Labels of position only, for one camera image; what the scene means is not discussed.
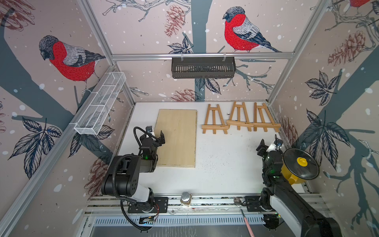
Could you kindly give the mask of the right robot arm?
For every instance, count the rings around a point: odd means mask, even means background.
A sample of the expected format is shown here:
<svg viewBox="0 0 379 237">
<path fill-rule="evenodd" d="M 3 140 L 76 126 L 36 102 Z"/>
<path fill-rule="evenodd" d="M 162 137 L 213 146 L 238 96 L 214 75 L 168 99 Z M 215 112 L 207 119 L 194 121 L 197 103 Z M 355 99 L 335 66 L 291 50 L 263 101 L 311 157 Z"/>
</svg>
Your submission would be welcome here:
<svg viewBox="0 0 379 237">
<path fill-rule="evenodd" d="M 260 204 L 264 210 L 275 210 L 297 237 L 340 237 L 341 228 L 332 217 L 308 204 L 292 187 L 291 176 L 312 180 L 319 175 L 319 166 L 306 151 L 291 148 L 282 152 L 282 140 L 271 146 L 262 140 L 256 151 L 262 157 L 262 179 L 265 187 Z"/>
</svg>

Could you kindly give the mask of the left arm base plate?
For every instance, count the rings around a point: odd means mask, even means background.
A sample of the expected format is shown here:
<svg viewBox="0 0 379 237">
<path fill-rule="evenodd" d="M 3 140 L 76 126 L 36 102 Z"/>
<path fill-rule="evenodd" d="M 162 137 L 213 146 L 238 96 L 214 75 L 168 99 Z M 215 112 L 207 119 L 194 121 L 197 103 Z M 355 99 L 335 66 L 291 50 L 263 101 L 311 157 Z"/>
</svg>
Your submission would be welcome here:
<svg viewBox="0 0 379 237">
<path fill-rule="evenodd" d="M 128 206 L 130 214 L 150 214 L 150 213 L 166 213 L 168 208 L 168 197 L 154 197 L 147 202 L 131 203 Z"/>
</svg>

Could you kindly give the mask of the wooden easel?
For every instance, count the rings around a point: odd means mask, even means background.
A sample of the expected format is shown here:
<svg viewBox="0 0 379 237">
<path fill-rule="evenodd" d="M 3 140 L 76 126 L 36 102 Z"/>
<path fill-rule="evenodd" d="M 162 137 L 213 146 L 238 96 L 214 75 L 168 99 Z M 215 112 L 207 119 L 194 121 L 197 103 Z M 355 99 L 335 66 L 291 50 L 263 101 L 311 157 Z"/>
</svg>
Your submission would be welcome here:
<svg viewBox="0 0 379 237">
<path fill-rule="evenodd" d="M 248 132 L 252 132 L 253 127 L 248 126 L 250 123 L 247 107 L 245 102 L 237 103 L 233 102 L 232 109 L 229 115 L 229 119 L 226 120 L 228 126 L 235 126 L 238 131 L 243 127 L 247 129 Z"/>
<path fill-rule="evenodd" d="M 205 134 L 207 131 L 212 131 L 213 134 L 216 134 L 217 131 L 222 131 L 224 134 L 228 134 L 229 128 L 230 126 L 224 120 L 220 105 L 212 106 L 208 104 L 205 122 L 201 126 L 202 133 Z"/>
<path fill-rule="evenodd" d="M 253 112 L 253 131 L 263 130 L 268 132 L 269 129 L 273 129 L 275 132 L 279 132 L 281 125 L 277 123 L 272 114 L 270 113 L 266 103 L 258 104 L 254 103 Z"/>
</svg>

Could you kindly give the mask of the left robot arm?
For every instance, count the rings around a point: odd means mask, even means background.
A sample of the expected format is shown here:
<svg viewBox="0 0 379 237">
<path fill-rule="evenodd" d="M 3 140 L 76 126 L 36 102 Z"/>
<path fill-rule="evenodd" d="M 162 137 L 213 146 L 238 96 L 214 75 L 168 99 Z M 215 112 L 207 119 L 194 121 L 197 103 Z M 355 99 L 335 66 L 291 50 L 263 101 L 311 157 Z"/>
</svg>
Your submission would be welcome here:
<svg viewBox="0 0 379 237">
<path fill-rule="evenodd" d="M 113 158 L 102 181 L 101 193 L 128 201 L 143 212 L 150 212 L 155 207 L 154 193 L 151 188 L 139 184 L 139 175 L 155 171 L 158 147 L 165 144 L 165 137 L 163 132 L 156 137 L 140 127 L 135 127 L 133 134 L 139 153 Z"/>
</svg>

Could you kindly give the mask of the plywood board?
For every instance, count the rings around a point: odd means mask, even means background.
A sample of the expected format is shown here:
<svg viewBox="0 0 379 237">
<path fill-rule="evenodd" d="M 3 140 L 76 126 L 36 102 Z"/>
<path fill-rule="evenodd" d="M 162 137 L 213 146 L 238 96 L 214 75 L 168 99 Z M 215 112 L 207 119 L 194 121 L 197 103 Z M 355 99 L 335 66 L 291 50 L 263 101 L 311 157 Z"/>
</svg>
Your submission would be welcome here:
<svg viewBox="0 0 379 237">
<path fill-rule="evenodd" d="M 160 109 L 155 132 L 164 134 L 158 166 L 194 168 L 197 110 Z"/>
</svg>

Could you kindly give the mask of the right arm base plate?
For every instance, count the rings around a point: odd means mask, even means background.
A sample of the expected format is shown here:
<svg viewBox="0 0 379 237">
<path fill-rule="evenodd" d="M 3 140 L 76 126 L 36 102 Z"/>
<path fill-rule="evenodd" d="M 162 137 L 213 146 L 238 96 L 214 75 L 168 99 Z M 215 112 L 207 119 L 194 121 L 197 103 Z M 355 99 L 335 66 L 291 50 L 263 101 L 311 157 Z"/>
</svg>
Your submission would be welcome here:
<svg viewBox="0 0 379 237">
<path fill-rule="evenodd" d="M 261 207 L 261 196 L 245 196 L 242 205 L 247 208 L 248 212 L 265 212 Z"/>
</svg>

